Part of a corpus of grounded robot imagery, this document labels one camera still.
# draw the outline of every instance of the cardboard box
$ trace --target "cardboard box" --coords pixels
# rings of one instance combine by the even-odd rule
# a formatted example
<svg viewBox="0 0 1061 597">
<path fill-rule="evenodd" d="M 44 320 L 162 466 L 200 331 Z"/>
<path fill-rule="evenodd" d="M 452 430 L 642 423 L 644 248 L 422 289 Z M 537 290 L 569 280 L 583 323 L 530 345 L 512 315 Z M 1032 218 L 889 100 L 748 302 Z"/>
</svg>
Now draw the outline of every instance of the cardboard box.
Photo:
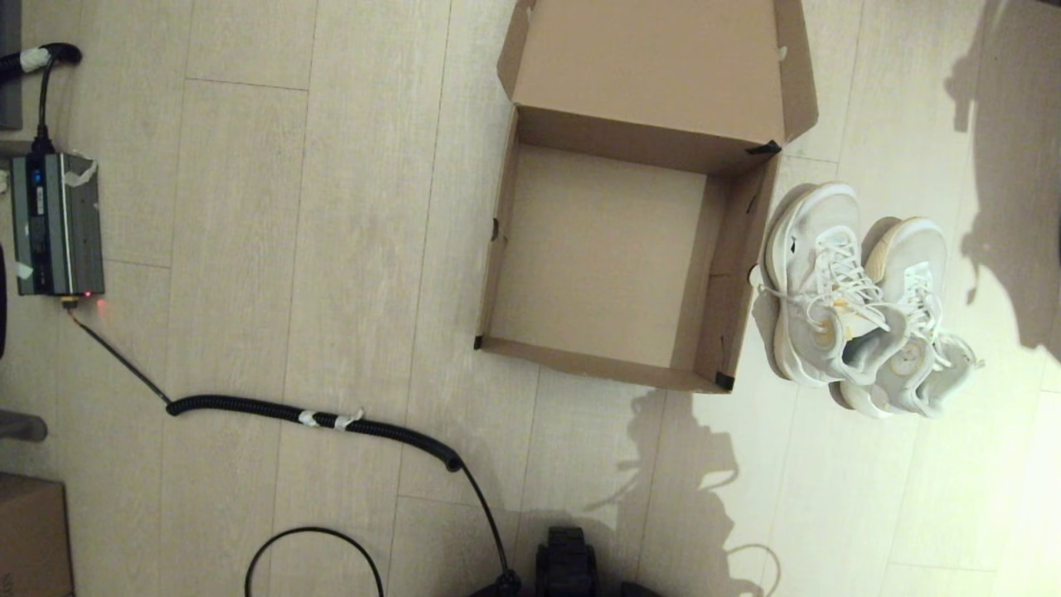
<svg viewBox="0 0 1061 597">
<path fill-rule="evenodd" d="M 730 391 L 777 154 L 818 117 L 799 0 L 520 0 L 498 74 L 475 348 Z"/>
<path fill-rule="evenodd" d="M 73 594 L 63 485 L 0 473 L 0 596 Z"/>
</svg>

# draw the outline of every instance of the white shoelace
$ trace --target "white shoelace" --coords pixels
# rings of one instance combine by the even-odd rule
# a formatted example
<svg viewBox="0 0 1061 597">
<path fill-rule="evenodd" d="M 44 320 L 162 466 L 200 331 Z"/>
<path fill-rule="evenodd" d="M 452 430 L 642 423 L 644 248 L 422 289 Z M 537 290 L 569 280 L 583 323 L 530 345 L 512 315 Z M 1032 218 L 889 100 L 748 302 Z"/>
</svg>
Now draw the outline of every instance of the white shoelace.
<svg viewBox="0 0 1061 597">
<path fill-rule="evenodd" d="M 885 305 L 882 300 L 883 293 L 866 275 L 853 239 L 823 234 L 817 242 L 817 257 L 814 264 L 818 277 L 818 294 L 794 297 L 765 285 L 760 287 L 783 301 L 802 305 L 806 320 L 818 332 L 825 332 L 822 322 L 815 320 L 811 314 L 818 304 L 833 309 L 846 308 L 885 332 L 890 331 L 884 314 L 876 309 Z"/>
<path fill-rule="evenodd" d="M 908 315 L 910 336 L 924 340 L 933 348 L 935 361 L 934 371 L 943 371 L 954 367 L 946 357 L 943 356 L 943 345 L 939 338 L 939 328 L 942 310 L 939 304 L 939 297 L 933 292 L 932 271 L 927 263 L 919 263 L 908 267 L 904 273 L 906 292 L 903 294 L 901 308 Z"/>
</svg>

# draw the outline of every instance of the sneaker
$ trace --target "sneaker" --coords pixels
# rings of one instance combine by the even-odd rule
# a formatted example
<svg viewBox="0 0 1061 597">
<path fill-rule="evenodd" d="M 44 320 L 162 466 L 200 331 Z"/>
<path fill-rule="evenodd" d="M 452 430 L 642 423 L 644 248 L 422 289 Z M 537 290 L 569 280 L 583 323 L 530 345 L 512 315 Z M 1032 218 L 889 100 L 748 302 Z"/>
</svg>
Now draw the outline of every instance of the sneaker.
<svg viewBox="0 0 1061 597">
<path fill-rule="evenodd" d="M 840 383 L 843 399 L 858 412 L 874 419 L 897 412 L 938 417 L 978 366 L 969 345 L 940 332 L 945 265 L 943 232 L 926 217 L 897 224 L 870 252 L 867 274 L 879 282 L 884 301 L 906 315 L 909 338 L 873 385 Z"/>
<path fill-rule="evenodd" d="M 767 289 L 781 298 L 773 354 L 803 386 L 871 385 L 906 344 L 906 317 L 885 304 L 863 268 L 857 229 L 854 190 L 829 182 L 793 201 L 770 232 Z M 860 350 L 847 350 L 856 338 Z"/>
</svg>

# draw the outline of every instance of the box lid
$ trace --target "box lid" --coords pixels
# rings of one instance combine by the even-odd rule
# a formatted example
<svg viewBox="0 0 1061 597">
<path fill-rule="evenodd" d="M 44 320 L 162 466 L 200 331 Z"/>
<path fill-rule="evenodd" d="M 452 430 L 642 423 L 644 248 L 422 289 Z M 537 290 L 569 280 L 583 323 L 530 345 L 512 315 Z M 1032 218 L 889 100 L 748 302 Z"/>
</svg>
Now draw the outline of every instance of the box lid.
<svg viewBox="0 0 1061 597">
<path fill-rule="evenodd" d="M 514 103 L 756 144 L 818 117 L 800 0 L 519 0 Z"/>
</svg>

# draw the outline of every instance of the black cord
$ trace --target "black cord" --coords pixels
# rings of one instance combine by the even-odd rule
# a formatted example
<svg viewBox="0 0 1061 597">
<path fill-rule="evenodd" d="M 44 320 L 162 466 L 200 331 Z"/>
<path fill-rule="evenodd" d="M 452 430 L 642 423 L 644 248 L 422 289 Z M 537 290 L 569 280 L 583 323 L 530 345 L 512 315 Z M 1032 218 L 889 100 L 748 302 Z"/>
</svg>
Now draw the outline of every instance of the black cord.
<svg viewBox="0 0 1061 597">
<path fill-rule="evenodd" d="M 498 557 L 501 559 L 501 574 L 502 576 L 508 574 L 508 559 L 505 558 L 505 547 L 501 543 L 501 533 L 498 532 L 498 524 L 493 522 L 493 514 L 490 512 L 490 506 L 486 504 L 486 498 L 483 497 L 482 490 L 479 489 L 479 484 L 475 482 L 475 477 L 471 476 L 471 470 L 468 466 L 464 467 L 465 476 L 468 477 L 468 482 L 471 484 L 471 489 L 475 490 L 475 497 L 479 498 L 479 504 L 483 507 L 483 512 L 486 513 L 486 522 L 490 523 L 490 532 L 493 533 L 493 544 L 498 547 Z"/>
<path fill-rule="evenodd" d="M 333 531 L 331 529 L 326 529 L 324 527 L 298 527 L 297 529 L 286 530 L 278 535 L 273 537 L 273 539 L 266 541 L 261 547 L 259 547 L 258 552 L 255 554 L 255 557 L 250 560 L 250 565 L 247 566 L 246 576 L 243 578 L 244 597 L 251 597 L 250 581 L 254 579 L 255 566 L 258 565 L 258 560 L 262 557 L 262 554 L 264 554 L 265 550 L 268 549 L 268 546 L 288 537 L 289 534 L 309 533 L 309 532 L 330 534 L 334 538 L 342 539 L 343 541 L 352 545 L 354 549 L 361 551 L 361 555 L 365 557 L 365 561 L 368 562 L 368 567 L 372 568 L 372 578 L 376 579 L 376 592 L 379 594 L 380 597 L 383 597 L 383 579 L 380 578 L 380 570 L 379 568 L 376 567 L 376 562 L 372 561 L 372 557 L 368 555 L 368 551 L 366 551 L 365 548 L 362 547 L 361 544 L 354 541 L 353 539 L 338 531 Z"/>
<path fill-rule="evenodd" d="M 34 153 L 55 153 L 55 145 L 48 134 L 48 82 L 52 77 L 52 67 L 58 59 L 58 52 L 53 51 L 45 65 L 45 74 L 40 78 L 40 103 L 37 106 L 37 137 L 33 139 Z"/>
<path fill-rule="evenodd" d="M 52 67 L 55 66 L 57 57 L 57 52 L 53 52 L 48 57 L 48 64 L 45 65 L 45 74 L 40 77 L 40 105 L 37 107 L 37 126 L 44 126 L 46 130 L 48 129 L 48 81 L 52 77 Z"/>
<path fill-rule="evenodd" d="M 163 392 L 158 386 L 155 386 L 155 384 L 151 380 L 149 380 L 146 375 L 140 373 L 140 370 L 137 369 L 133 364 L 131 364 L 129 362 L 125 361 L 125 357 L 123 357 L 121 355 L 121 353 L 119 353 L 114 347 L 111 347 L 109 343 L 107 343 L 99 334 L 97 334 L 95 332 L 93 332 L 92 329 L 90 329 L 87 326 L 81 323 L 81 320 L 79 320 L 73 315 L 73 312 L 67 311 L 67 313 L 70 315 L 70 319 L 72 319 L 73 322 L 75 324 L 77 324 L 77 328 L 84 330 L 85 334 L 88 334 L 89 336 L 91 336 L 93 340 L 95 340 L 104 349 L 106 349 L 107 352 L 110 353 L 110 355 L 112 357 L 115 357 L 116 359 L 118 359 L 118 363 L 122 364 L 123 366 L 125 366 L 125 369 L 129 370 L 129 373 L 132 373 L 133 375 L 136 375 L 137 380 L 139 380 L 140 382 L 143 382 L 143 384 L 145 386 L 147 386 L 149 388 L 151 388 L 151 391 L 155 392 L 156 397 L 158 397 L 159 399 L 162 399 L 162 402 L 166 403 L 167 405 L 173 404 L 173 401 L 170 400 L 170 397 L 166 396 L 166 392 Z"/>
<path fill-rule="evenodd" d="M 307 412 L 305 409 L 292 406 L 292 405 L 279 405 L 275 403 L 269 403 L 266 401 L 257 401 L 253 399 L 240 399 L 236 397 L 218 397 L 218 396 L 202 396 L 202 397 L 188 397 L 186 399 L 180 399 L 179 401 L 171 401 L 169 397 L 162 392 L 158 386 L 155 386 L 147 379 L 146 375 L 140 373 L 140 371 L 128 361 L 125 359 L 109 343 L 104 340 L 99 334 L 93 332 L 87 326 L 81 323 L 81 321 L 73 315 L 71 311 L 73 306 L 76 305 L 76 301 L 66 301 L 65 305 L 67 308 L 67 313 L 70 315 L 70 319 L 77 324 L 79 328 L 85 331 L 93 340 L 99 343 L 104 349 L 107 350 L 119 363 L 125 366 L 125 369 L 129 370 L 133 375 L 135 375 L 140 382 L 143 382 L 153 392 L 155 392 L 158 398 L 166 403 L 166 411 L 177 417 L 181 414 L 199 410 L 199 409 L 213 409 L 213 410 L 225 410 L 229 412 L 243 412 L 247 415 L 256 415 L 259 417 L 267 417 L 271 419 L 279 419 L 281 421 L 289 421 L 293 423 L 302 423 L 302 417 Z M 313 423 L 317 426 L 324 428 L 336 428 L 335 423 L 338 419 L 337 416 L 329 412 L 315 412 L 313 416 Z M 471 470 L 468 466 L 460 459 L 453 449 L 447 446 L 446 444 L 424 436 L 423 434 L 414 432 L 412 429 L 406 429 L 404 427 L 399 427 L 397 425 L 390 425 L 388 423 L 378 423 L 376 421 L 365 421 L 364 419 L 352 421 L 347 423 L 345 426 L 340 427 L 345 432 L 353 434 L 363 434 L 366 436 L 375 436 L 380 438 L 385 438 L 388 440 L 394 440 L 404 444 L 408 444 L 413 447 L 419 449 L 428 454 L 438 458 L 446 464 L 446 468 L 451 472 L 455 473 L 457 471 L 464 471 L 466 477 L 468 477 L 468 482 L 471 484 L 472 490 L 475 491 L 475 497 L 479 498 L 480 506 L 483 507 L 483 512 L 486 514 L 486 522 L 490 525 L 490 532 L 493 534 L 493 544 L 498 549 L 498 559 L 501 561 L 501 576 L 498 579 L 498 586 L 504 586 L 509 590 L 512 595 L 519 590 L 520 581 L 516 576 L 516 573 L 508 567 L 508 558 L 505 556 L 505 546 L 501 542 L 501 533 L 498 531 L 498 524 L 493 520 L 493 513 L 490 511 L 490 506 L 486 503 L 486 497 L 483 495 L 483 490 L 480 489 L 479 484 L 475 481 L 475 477 L 472 476 Z M 365 558 L 368 560 L 369 565 L 372 567 L 372 572 L 376 573 L 376 564 L 372 559 L 368 557 L 368 554 L 361 548 L 352 539 L 343 535 L 336 531 L 330 529 L 319 528 L 319 527 L 305 527 L 301 529 L 293 529 L 291 531 L 285 531 L 280 533 L 268 542 L 265 543 L 255 555 L 254 560 L 250 562 L 250 567 L 247 569 L 246 577 L 246 596 L 250 596 L 250 575 L 254 572 L 255 564 L 258 562 L 258 558 L 262 552 L 272 545 L 276 540 L 291 534 L 293 532 L 302 532 L 314 530 L 316 532 L 323 532 L 326 534 L 331 534 L 340 539 L 346 540 L 348 543 L 356 547 L 364 554 Z M 383 595 L 383 585 L 379 579 L 379 574 L 376 574 L 377 584 L 380 590 L 380 595 Z"/>
</svg>

